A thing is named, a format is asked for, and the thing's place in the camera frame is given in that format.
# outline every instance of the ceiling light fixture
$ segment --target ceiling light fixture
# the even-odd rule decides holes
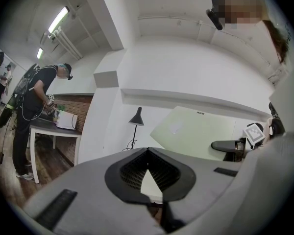
[[[67,7],[64,7],[60,13],[56,16],[56,18],[53,20],[52,24],[50,25],[48,31],[50,33],[53,32],[53,30],[56,28],[58,23],[62,20],[62,18],[69,12],[69,9]]]
[[[37,53],[37,58],[40,59],[41,54],[43,53],[43,49],[39,48]]]

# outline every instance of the ceiling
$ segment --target ceiling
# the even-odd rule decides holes
[[[99,47],[108,46],[109,44],[87,1],[69,1],[97,45]],[[10,50],[14,56],[24,56],[34,62],[38,61],[36,55],[41,47],[44,52],[40,61],[44,64],[55,62],[66,50],[57,40],[47,39],[41,45],[41,39],[64,6],[67,6],[70,11],[60,25],[70,41],[77,46],[88,38],[88,34],[67,0],[17,0],[9,6],[0,34],[0,47],[4,50]]]
[[[219,46],[248,61],[275,84],[279,60],[262,22],[248,29],[216,30],[206,15],[211,0],[137,0],[142,36],[167,35]]]
[[[85,27],[99,47],[108,47],[97,19],[86,0],[69,0]],[[249,29],[225,29],[217,31],[205,11],[212,7],[211,0],[137,0],[138,24],[142,36],[179,36],[203,41],[230,51],[252,64],[275,84],[281,76],[275,48],[266,27],[262,23]],[[82,27],[67,0],[17,0],[9,7],[0,35],[0,47],[7,54],[26,57],[38,62],[36,54],[44,52],[39,62],[56,62],[66,50],[57,40],[41,39],[60,10],[67,6],[70,12],[60,23],[70,41],[82,54],[94,51],[94,45],[79,47],[88,34]]]

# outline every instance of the hand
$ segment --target hand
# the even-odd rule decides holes
[[[46,105],[52,109],[54,107],[54,102],[48,99]]]
[[[51,112],[51,108],[48,105],[45,105],[44,110],[46,112]]]

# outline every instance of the black rectangular slot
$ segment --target black rectangular slot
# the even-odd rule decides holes
[[[236,170],[229,170],[229,169],[224,169],[224,168],[220,168],[220,167],[214,169],[214,171],[217,173],[221,173],[221,174],[230,176],[230,177],[235,177],[238,173],[238,171],[236,171]]]
[[[77,195],[76,191],[63,190],[36,218],[48,230],[52,230]]]

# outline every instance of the black desk lamp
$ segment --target black desk lamp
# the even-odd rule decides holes
[[[142,108],[141,107],[138,107],[136,115],[129,121],[129,123],[135,124],[135,132],[134,132],[134,137],[133,137],[133,142],[132,142],[132,148],[131,148],[131,150],[134,147],[135,134],[136,134],[137,125],[144,126],[144,122],[142,120],[141,113],[142,113]]]

